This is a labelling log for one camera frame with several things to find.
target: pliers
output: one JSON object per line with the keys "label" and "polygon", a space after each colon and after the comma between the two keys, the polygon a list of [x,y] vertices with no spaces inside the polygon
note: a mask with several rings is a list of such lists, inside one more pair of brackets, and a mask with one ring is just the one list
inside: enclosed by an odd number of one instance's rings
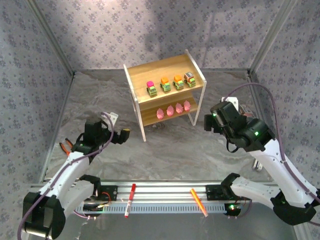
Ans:
{"label": "pliers", "polygon": [[[65,141],[70,146],[70,148],[73,148],[74,144],[68,138],[65,138]],[[66,149],[65,145],[62,142],[59,142],[59,145],[60,145],[62,151],[64,151],[64,153],[67,156],[69,156],[70,152]]]}

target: floral wallpaper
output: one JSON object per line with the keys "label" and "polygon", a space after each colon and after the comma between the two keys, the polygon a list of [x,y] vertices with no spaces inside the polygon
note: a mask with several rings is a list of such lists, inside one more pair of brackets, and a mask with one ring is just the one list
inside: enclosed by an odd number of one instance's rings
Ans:
{"label": "floral wallpaper", "polygon": [[37,0],[75,70],[183,54],[249,68],[283,0]]}
{"label": "floral wallpaper", "polygon": [[[268,87],[277,104],[286,154],[303,175],[320,188],[320,2],[298,1],[266,58],[256,81]],[[260,91],[263,110],[272,114]],[[315,222],[320,223],[320,213]],[[310,226],[313,239],[320,228]]]}
{"label": "floral wallpaper", "polygon": [[17,239],[70,82],[24,1],[0,1],[0,239]]}

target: marker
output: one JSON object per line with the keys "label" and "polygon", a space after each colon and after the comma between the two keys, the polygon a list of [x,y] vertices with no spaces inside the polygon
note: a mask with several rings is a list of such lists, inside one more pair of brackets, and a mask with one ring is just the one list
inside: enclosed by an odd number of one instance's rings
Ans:
{"label": "marker", "polygon": [[135,190],[136,190],[136,184],[133,183],[132,184],[132,188],[131,188],[131,192],[130,192],[130,196],[129,196],[129,200],[128,200],[128,204],[126,205],[126,208],[125,208],[125,213],[124,213],[124,217],[125,218],[129,217],[129,213],[130,213],[130,209],[131,209],[131,203],[132,203],[132,201],[134,199]]}
{"label": "marker", "polygon": [[202,204],[202,202],[201,202],[200,198],[198,197],[196,191],[193,188],[191,188],[190,192],[191,192],[196,204],[199,206],[199,208],[203,212],[204,216],[208,217],[207,210],[205,209],[205,206]]}

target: shelf board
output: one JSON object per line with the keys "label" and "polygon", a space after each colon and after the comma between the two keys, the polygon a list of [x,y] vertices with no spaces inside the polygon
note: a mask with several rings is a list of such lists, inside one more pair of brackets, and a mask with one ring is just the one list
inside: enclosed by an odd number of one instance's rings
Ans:
{"label": "shelf board", "polygon": [[[176,104],[180,103],[182,105],[182,107],[183,107],[184,106],[184,102],[186,100],[189,101],[189,103],[191,104],[190,111],[184,111],[183,110],[183,112],[181,114],[178,114],[176,112]],[[168,116],[167,115],[167,108],[170,105],[172,105],[172,107],[174,108],[174,114],[172,116]],[[164,112],[163,119],[158,119],[157,118],[157,110],[158,109],[162,109],[163,110],[163,112]],[[173,118],[176,118],[176,117],[180,117],[182,115],[189,114],[191,112],[195,112],[195,111],[197,111],[197,109],[198,109],[198,104],[196,103],[196,101],[195,101],[194,97],[192,96],[192,94],[189,93],[187,98],[180,99],[180,100],[176,100],[175,99],[172,102],[167,102],[167,103],[162,104],[162,105],[158,105],[158,106],[154,106],[154,107],[142,110],[141,111],[142,123],[143,123],[143,126],[145,127],[145,126],[148,126],[148,125],[151,125],[151,124],[159,123],[159,122],[162,122],[162,121],[165,121],[165,120],[168,120],[168,119],[173,119]]]}
{"label": "shelf board", "polygon": [[[182,78],[185,73],[191,72],[194,75],[195,86],[189,87],[187,84],[184,84],[184,88],[177,90],[172,82],[175,75],[180,75]],[[195,68],[193,62],[190,60],[187,54],[182,54],[170,58],[166,58],[159,61],[154,61],[134,67],[128,68],[128,73],[132,81],[133,89],[137,97],[138,103],[147,103],[161,98],[166,98],[171,95],[191,92],[192,90],[202,88],[204,82]],[[167,77],[171,84],[171,91],[164,92],[160,88],[160,82],[162,77]],[[154,86],[157,90],[157,95],[150,97],[147,92],[148,81],[153,81]]]}

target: toy truck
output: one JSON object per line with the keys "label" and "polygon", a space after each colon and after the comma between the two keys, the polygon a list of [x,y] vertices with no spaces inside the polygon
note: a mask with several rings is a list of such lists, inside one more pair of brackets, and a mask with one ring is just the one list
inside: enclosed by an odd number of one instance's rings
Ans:
{"label": "toy truck", "polygon": [[188,84],[188,86],[189,86],[190,88],[196,85],[195,77],[194,77],[194,75],[193,75],[191,72],[189,72],[189,71],[184,75],[184,82],[185,82],[186,84]]}
{"label": "toy truck", "polygon": [[157,89],[153,81],[148,81],[146,83],[146,91],[149,93],[150,97],[153,95],[157,95]]}
{"label": "toy truck", "polygon": [[163,88],[163,91],[168,92],[171,90],[171,86],[167,77],[161,78],[160,87]]}
{"label": "toy truck", "polygon": [[182,78],[180,75],[175,75],[173,78],[173,86],[175,86],[175,88],[177,90],[183,89],[184,88],[184,82],[182,81]]}

